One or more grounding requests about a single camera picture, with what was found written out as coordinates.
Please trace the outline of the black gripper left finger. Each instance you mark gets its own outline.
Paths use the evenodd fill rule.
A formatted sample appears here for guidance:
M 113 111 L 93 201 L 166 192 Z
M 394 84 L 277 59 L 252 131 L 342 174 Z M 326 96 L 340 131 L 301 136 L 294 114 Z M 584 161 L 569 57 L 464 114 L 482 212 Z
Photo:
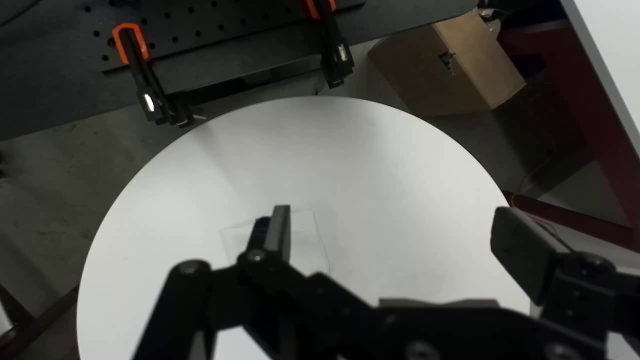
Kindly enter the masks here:
M 290 250 L 290 207 L 278 205 L 271 216 L 254 222 L 249 244 L 239 257 L 239 268 L 247 274 L 284 274 L 290 268 Z

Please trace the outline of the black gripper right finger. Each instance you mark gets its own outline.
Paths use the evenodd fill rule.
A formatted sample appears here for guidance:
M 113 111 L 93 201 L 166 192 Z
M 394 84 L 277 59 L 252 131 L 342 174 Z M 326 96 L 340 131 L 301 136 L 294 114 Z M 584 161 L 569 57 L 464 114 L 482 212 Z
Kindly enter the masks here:
M 571 248 L 527 212 L 509 207 L 494 211 L 490 250 L 536 307 L 545 304 L 554 272 L 565 264 L 587 277 L 614 270 L 611 261 Z

